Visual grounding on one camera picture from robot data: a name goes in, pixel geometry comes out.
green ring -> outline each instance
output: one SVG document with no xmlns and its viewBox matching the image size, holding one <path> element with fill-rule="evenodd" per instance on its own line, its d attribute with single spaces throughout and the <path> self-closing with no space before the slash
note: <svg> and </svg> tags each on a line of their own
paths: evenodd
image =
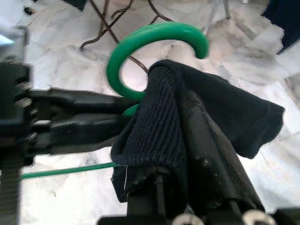
<svg viewBox="0 0 300 225">
<path fill-rule="evenodd" d="M 196 27 L 184 23 L 166 22 L 152 24 L 132 32 L 122 39 L 110 56 L 106 74 L 110 86 L 121 96 L 141 101 L 144 91 L 136 91 L 126 87 L 120 80 L 120 68 L 125 59 L 140 47 L 159 40 L 181 40 L 190 44 L 195 55 L 203 59 L 208 55 L 209 42 Z"/>
</svg>

metal screw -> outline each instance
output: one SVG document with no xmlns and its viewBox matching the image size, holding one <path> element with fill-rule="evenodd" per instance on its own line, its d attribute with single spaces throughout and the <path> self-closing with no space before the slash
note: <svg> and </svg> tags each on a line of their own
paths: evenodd
<svg viewBox="0 0 300 225">
<path fill-rule="evenodd" d="M 22 82 L 17 85 L 17 87 L 22 88 L 23 90 L 29 90 L 32 88 L 32 84 L 30 82 Z"/>
<path fill-rule="evenodd" d="M 172 221 L 172 225 L 204 225 L 204 222 L 193 214 L 183 213 Z"/>
<path fill-rule="evenodd" d="M 37 114 L 38 110 L 37 109 L 33 109 L 31 112 L 30 112 L 30 116 L 35 116 Z"/>
<path fill-rule="evenodd" d="M 34 133 L 31 133 L 28 137 L 27 137 L 27 140 L 30 144 L 34 144 L 36 141 L 37 141 L 37 137 L 38 137 L 38 134 L 36 132 Z"/>
<path fill-rule="evenodd" d="M 245 225 L 256 225 L 258 223 L 264 225 L 276 225 L 273 217 L 259 210 L 249 210 L 242 216 L 242 221 Z"/>
<path fill-rule="evenodd" d="M 32 103 L 32 100 L 30 98 L 22 98 L 19 101 L 17 101 L 15 103 L 15 105 L 20 106 L 22 108 L 26 108 L 27 106 L 29 106 Z"/>
</svg>

ribbed fabric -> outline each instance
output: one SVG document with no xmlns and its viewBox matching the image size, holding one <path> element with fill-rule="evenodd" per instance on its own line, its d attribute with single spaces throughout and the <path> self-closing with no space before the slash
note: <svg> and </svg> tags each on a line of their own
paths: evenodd
<svg viewBox="0 0 300 225">
<path fill-rule="evenodd" d="M 149 73 L 147 95 L 114 143 L 111 157 L 120 165 L 166 166 L 186 189 L 186 152 L 176 104 L 182 84 L 167 67 Z"/>
</svg>

screw head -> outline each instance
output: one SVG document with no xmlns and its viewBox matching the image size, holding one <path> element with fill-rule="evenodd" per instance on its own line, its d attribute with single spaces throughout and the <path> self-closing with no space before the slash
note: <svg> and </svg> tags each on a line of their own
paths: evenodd
<svg viewBox="0 0 300 225">
<path fill-rule="evenodd" d="M 172 221 L 172 225 L 204 225 L 204 222 L 193 214 L 183 213 Z"/>
<path fill-rule="evenodd" d="M 273 217 L 260 210 L 248 210 L 242 216 L 242 221 L 245 225 L 255 225 L 258 222 L 264 225 L 277 225 Z"/>
</svg>

black plastic part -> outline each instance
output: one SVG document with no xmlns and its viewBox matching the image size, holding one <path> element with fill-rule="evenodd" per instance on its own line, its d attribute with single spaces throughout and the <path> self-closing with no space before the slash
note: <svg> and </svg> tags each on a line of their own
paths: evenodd
<svg viewBox="0 0 300 225">
<path fill-rule="evenodd" d="M 209 212 L 206 224 L 209 225 L 241 225 L 242 221 L 233 211 Z"/>
<path fill-rule="evenodd" d="M 104 217 L 98 225 L 166 225 L 166 220 L 160 215 L 132 217 Z"/>
<path fill-rule="evenodd" d="M 174 218 L 186 207 L 178 186 L 175 177 L 166 168 L 128 166 L 125 184 L 127 214 Z"/>
<path fill-rule="evenodd" d="M 189 203 L 195 214 L 263 210 L 232 145 L 205 112 L 199 97 L 187 92 L 180 97 L 179 110 L 188 155 Z"/>
<path fill-rule="evenodd" d="M 17 106 L 26 92 L 18 86 L 29 81 L 29 68 L 18 64 L 0 63 L 0 149 L 19 144 L 29 134 L 30 106 Z"/>
<path fill-rule="evenodd" d="M 30 98 L 37 109 L 37 118 L 52 121 L 67 119 L 80 113 L 122 114 L 138 103 L 124 97 L 60 89 L 32 90 Z"/>
<path fill-rule="evenodd" d="M 300 209 L 280 209 L 273 215 L 278 225 L 300 225 Z"/>
<path fill-rule="evenodd" d="M 70 119 L 37 125 L 37 140 L 31 155 L 88 152 L 111 145 L 126 126 L 129 117 L 118 114 L 78 114 Z"/>
</svg>

